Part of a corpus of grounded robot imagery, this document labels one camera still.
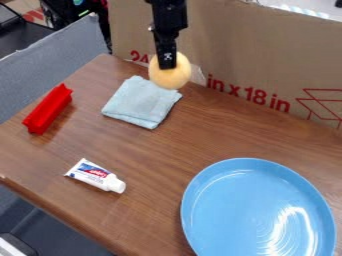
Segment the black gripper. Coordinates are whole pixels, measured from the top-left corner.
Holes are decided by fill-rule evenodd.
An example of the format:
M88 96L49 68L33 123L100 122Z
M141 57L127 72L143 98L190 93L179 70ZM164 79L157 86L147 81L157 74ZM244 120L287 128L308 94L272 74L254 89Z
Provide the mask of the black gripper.
M176 67L176 42L179 32L188 27L186 0L144 0L152 9L152 32L159 68Z

